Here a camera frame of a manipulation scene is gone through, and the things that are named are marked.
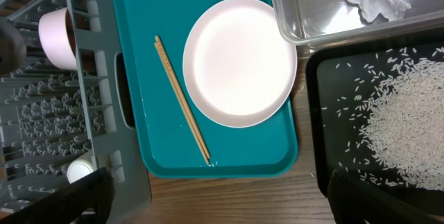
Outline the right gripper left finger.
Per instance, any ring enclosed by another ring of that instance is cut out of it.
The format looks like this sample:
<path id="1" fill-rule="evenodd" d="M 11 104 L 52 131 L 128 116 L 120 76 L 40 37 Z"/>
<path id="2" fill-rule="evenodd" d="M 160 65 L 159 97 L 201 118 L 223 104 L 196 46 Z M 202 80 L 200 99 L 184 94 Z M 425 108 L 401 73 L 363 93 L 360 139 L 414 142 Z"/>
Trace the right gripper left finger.
<path id="1" fill-rule="evenodd" d="M 1 223 L 106 223 L 114 196 L 111 172 L 100 168 L 68 187 L 2 218 Z"/>

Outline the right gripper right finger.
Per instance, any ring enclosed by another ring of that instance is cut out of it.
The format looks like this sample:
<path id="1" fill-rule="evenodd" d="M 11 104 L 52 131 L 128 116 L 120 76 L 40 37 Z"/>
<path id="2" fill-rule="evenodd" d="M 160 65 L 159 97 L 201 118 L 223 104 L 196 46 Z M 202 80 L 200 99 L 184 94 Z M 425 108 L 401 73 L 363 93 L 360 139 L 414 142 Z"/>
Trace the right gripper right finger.
<path id="1" fill-rule="evenodd" d="M 336 223 L 441 223 L 343 169 L 333 170 L 327 199 Z"/>

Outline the white cup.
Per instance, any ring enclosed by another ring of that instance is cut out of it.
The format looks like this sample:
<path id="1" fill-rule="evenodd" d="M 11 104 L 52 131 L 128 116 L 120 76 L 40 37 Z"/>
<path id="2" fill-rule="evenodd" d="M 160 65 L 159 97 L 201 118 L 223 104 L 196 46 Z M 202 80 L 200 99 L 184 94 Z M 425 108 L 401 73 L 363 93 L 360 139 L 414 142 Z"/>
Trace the white cup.
<path id="1" fill-rule="evenodd" d="M 90 173 L 94 172 L 94 166 L 92 163 L 92 154 L 90 152 L 85 153 L 75 159 L 67 169 L 67 179 L 72 184 L 79 179 L 84 178 Z"/>

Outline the pile of white rice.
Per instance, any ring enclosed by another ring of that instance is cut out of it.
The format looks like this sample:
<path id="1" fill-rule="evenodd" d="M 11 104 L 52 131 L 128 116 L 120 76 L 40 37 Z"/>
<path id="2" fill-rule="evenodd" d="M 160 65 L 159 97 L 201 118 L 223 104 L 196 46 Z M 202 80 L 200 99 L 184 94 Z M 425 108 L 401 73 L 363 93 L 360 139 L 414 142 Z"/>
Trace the pile of white rice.
<path id="1" fill-rule="evenodd" d="M 442 44 L 325 60 L 316 78 L 329 170 L 443 189 Z"/>

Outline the pink bowl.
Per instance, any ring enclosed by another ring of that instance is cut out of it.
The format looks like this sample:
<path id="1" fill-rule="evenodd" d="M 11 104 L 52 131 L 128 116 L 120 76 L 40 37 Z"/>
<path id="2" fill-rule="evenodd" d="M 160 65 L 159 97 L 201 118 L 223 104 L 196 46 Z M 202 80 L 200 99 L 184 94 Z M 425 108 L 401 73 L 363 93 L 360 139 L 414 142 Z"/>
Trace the pink bowl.
<path id="1" fill-rule="evenodd" d="M 38 33 L 42 49 L 55 67 L 77 70 L 76 41 L 68 8 L 43 15 L 38 24 Z"/>

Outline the large white plate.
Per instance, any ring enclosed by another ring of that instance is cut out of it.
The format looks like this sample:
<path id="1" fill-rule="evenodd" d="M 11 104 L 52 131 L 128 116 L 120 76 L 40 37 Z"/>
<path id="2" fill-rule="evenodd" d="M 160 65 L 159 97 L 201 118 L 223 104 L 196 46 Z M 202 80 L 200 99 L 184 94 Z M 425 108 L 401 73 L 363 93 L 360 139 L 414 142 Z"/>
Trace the large white plate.
<path id="1" fill-rule="evenodd" d="M 190 30 L 182 72 L 190 98 L 208 119 L 247 128 L 269 119 L 289 97 L 296 48 L 281 37 L 270 5 L 224 0 Z"/>

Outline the grey dishwasher rack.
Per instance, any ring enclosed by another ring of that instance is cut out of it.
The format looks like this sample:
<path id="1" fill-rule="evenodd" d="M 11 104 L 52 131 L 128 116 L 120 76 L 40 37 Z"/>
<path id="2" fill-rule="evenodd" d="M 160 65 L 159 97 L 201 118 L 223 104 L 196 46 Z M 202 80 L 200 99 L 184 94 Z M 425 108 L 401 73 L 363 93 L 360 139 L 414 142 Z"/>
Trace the grey dishwasher rack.
<path id="1" fill-rule="evenodd" d="M 39 20 L 59 9 L 71 18 L 72 70 L 51 64 L 38 34 Z M 148 207 L 113 0 L 1 0 L 1 17 L 27 47 L 21 67 L 1 77 L 1 213 L 67 187 L 79 160 L 112 174 L 110 223 Z"/>

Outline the black waste tray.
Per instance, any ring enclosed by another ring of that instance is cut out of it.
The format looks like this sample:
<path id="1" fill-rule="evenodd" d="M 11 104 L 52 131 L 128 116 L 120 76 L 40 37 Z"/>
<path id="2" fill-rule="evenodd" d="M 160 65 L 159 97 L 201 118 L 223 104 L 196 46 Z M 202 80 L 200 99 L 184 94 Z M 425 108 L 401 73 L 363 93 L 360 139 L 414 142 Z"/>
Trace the black waste tray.
<path id="1" fill-rule="evenodd" d="M 318 186 L 344 171 L 443 213 L 443 30 L 318 51 L 306 66 Z"/>

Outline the teal serving tray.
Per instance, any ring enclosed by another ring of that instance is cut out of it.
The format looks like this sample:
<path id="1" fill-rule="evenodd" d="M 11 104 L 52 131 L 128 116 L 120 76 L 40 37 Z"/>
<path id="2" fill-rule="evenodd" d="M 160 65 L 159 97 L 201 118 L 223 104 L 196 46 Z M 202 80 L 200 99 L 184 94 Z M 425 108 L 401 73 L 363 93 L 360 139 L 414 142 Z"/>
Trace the teal serving tray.
<path id="1" fill-rule="evenodd" d="M 160 178 L 245 178 L 288 171 L 298 156 L 291 102 L 249 128 L 193 115 L 210 152 L 205 161 L 159 55 L 160 37 L 178 78 L 187 36 L 197 19 L 222 0 L 113 0 L 142 159 Z M 260 0 L 270 3 L 271 0 Z"/>

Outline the clear plastic bin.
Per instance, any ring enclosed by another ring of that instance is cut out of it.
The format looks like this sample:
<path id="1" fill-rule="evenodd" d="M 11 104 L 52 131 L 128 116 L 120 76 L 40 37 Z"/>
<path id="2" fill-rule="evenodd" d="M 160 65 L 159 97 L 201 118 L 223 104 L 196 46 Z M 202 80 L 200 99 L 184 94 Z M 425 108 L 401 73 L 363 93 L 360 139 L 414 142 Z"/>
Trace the clear plastic bin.
<path id="1" fill-rule="evenodd" d="M 443 26 L 443 0 L 406 0 L 404 18 L 383 16 L 367 23 L 346 0 L 271 0 L 281 36 L 290 44 L 321 45 L 358 42 Z"/>

